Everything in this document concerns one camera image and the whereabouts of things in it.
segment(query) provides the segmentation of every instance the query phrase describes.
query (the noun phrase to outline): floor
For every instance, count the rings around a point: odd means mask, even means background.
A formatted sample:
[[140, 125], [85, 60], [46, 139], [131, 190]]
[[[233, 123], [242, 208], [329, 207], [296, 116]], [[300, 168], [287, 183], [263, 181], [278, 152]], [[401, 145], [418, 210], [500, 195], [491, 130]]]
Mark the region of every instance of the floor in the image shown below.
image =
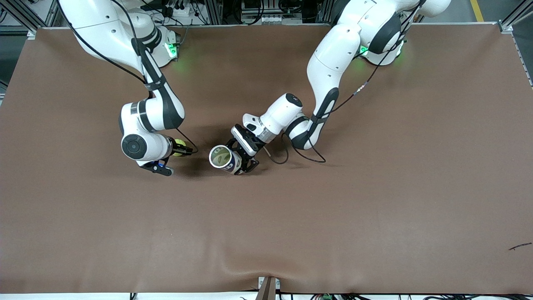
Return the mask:
[[[425, 18], [424, 22], [498, 21], [511, 13], [520, 2], [521, 0], [451, 0], [444, 13], [435, 18]], [[477, 5], [478, 14], [473, 9]], [[514, 25], [513, 34], [525, 66], [533, 70], [533, 7], [529, 11], [532, 15]], [[0, 80], [9, 83], [25, 39], [25, 36], [2, 36], [0, 26]], [[0, 87], [0, 95], [2, 93], [5, 91]]]

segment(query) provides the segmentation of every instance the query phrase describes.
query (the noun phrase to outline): green status light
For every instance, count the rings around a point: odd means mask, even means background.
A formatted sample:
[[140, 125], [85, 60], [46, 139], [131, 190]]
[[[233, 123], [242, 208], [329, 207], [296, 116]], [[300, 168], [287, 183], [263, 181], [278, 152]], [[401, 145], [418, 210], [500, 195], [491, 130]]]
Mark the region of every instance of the green status light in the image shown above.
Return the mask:
[[176, 56], [176, 46], [173, 45], [173, 44], [167, 44], [167, 43], [165, 43], [165, 46], [167, 48], [168, 55], [170, 55], [170, 57], [175, 57]]
[[368, 48], [366, 48], [365, 46], [361, 46], [361, 48], [359, 49], [359, 53], [363, 53], [362, 55], [364, 56], [366, 56], [367, 51], [368, 51]]

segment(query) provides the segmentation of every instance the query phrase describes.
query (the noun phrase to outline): black mark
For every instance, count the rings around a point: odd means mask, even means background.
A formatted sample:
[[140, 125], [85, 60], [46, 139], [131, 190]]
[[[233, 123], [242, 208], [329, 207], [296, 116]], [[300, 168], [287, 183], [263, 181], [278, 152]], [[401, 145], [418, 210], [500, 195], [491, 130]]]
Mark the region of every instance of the black mark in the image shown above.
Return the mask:
[[514, 246], [513, 248], [510, 248], [509, 250], [515, 250], [515, 249], [518, 248], [518, 247], [527, 246], [527, 245], [531, 245], [531, 244], [533, 244], [533, 243], [520, 244], [520, 245], [518, 245], [518, 246]]

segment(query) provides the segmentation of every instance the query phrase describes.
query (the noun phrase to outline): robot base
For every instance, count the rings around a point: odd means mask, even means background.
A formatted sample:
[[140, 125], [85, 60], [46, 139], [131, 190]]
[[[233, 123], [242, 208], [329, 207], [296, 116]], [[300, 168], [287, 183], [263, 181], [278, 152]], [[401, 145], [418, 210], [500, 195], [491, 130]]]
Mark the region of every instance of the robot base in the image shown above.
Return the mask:
[[180, 49], [180, 35], [164, 26], [157, 26], [157, 28], [161, 31], [161, 41], [154, 48], [152, 56], [157, 66], [161, 68], [177, 59]]
[[372, 53], [372, 52], [368, 51], [367, 53], [362, 55], [362, 57], [365, 58], [366, 60], [368, 60], [368, 62], [373, 64], [374, 66], [377, 66], [378, 64], [380, 66], [386, 66], [386, 65], [389, 65], [390, 63], [392, 63], [396, 59], [396, 57], [398, 57], [400, 55], [402, 46], [403, 46], [403, 41], [398, 46], [398, 49], [394, 50], [392, 53], [387, 53], [386, 52], [386, 53], [382, 53], [382, 54], [375, 54], [375, 53]]

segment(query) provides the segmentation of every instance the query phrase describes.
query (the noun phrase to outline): black band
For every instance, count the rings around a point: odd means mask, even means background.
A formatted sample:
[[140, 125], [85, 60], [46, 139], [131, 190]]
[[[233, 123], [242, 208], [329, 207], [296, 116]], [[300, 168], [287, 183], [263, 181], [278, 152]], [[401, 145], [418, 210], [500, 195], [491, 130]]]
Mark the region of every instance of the black band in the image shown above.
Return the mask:
[[350, 0], [336, 0], [333, 3], [330, 19], [332, 21], [332, 27], [337, 25], [338, 20], [341, 18], [341, 14], [344, 8], [348, 5]]
[[149, 40], [151, 40], [154, 36], [156, 36], [157, 34], [157, 27], [154, 26], [154, 29], [152, 30], [152, 32], [150, 32], [149, 35], [145, 36], [145, 37], [138, 37], [137, 40], [139, 40], [139, 42], [147, 42]]
[[315, 115], [312, 115], [310, 120], [311, 122], [315, 123], [315, 124], [320, 124], [320, 123], [326, 123], [326, 121], [328, 120], [329, 118], [329, 114], [327, 117], [322, 117], [322, 118], [317, 118], [317, 116]]
[[141, 123], [148, 130], [149, 132], [156, 132], [156, 130], [152, 127], [152, 124], [150, 124], [150, 120], [148, 120], [148, 115], [146, 115], [146, 101], [139, 101], [138, 105], [138, 111], [139, 111], [139, 117], [141, 117]]
[[138, 45], [138, 55], [141, 57], [141, 62], [144, 68], [146, 69], [146, 72], [150, 76], [150, 78], [155, 81], [155, 84], [152, 86], [151, 84], [148, 84], [147, 89], [150, 90], [150, 88], [156, 88], [156, 90], [159, 91], [161, 95], [161, 99], [163, 101], [163, 126], [165, 129], [174, 129], [178, 128], [181, 123], [183, 122], [183, 118], [179, 115], [179, 113], [176, 110], [176, 107], [174, 106], [174, 103], [172, 102], [172, 98], [170, 97], [169, 92], [170, 90], [172, 92], [172, 88], [170, 86], [164, 87], [164, 84], [166, 82], [165, 76], [161, 74], [159, 76], [157, 74], [157, 71], [155, 67], [150, 62], [150, 59], [148, 58], [148, 48], [143, 43], [136, 43], [135, 39], [132, 39], [132, 45], [134, 45], [134, 49], [137, 51], [137, 47], [135, 45]]
[[[338, 99], [338, 88], [332, 88], [331, 90], [329, 90], [329, 92], [324, 97], [324, 100], [322, 101], [322, 104], [318, 108], [317, 114], [319, 116], [328, 115], [328, 117], [329, 117], [329, 113], [331, 112], [330, 110], [333, 109], [333, 107], [335, 106], [335, 103], [337, 102], [337, 99]], [[322, 119], [318, 119], [318, 118], [314, 117], [314, 120], [313, 119], [311, 120], [312, 121], [311, 122], [311, 126], [309, 127], [309, 130], [308, 130], [309, 136], [313, 135], [315, 129], [318, 127], [319, 124], [325, 123], [327, 120], [328, 120], [327, 117], [326, 118], [322, 118]]]
[[137, 103], [133, 103], [132, 107], [130, 108], [130, 114], [134, 115], [137, 113]]
[[285, 130], [286, 133], [290, 134], [291, 131], [293, 131], [293, 129], [300, 123], [304, 122], [304, 121], [307, 121], [309, 120], [308, 117], [306, 116], [301, 116], [299, 118], [297, 118], [296, 120], [294, 120], [291, 124], [289, 124], [289, 126], [287, 127], [287, 130]]
[[160, 88], [163, 88], [165, 86], [165, 83], [166, 83], [165, 75], [161, 74], [161, 77], [159, 78], [158, 81], [145, 83], [144, 86], [146, 87], [147, 90], [151, 92], [151, 91], [155, 91], [155, 90], [159, 90]]
[[368, 46], [368, 51], [382, 54], [385, 52], [387, 43], [399, 32], [401, 32], [400, 14], [395, 13], [376, 33]]
[[163, 36], [159, 28], [156, 27], [155, 29], [156, 29], [156, 38], [154, 38], [154, 40], [151, 41], [150, 43], [145, 44], [146, 48], [150, 50], [150, 53], [154, 52], [154, 49], [157, 47], [157, 45], [159, 45], [159, 43], [161, 42], [161, 38]]

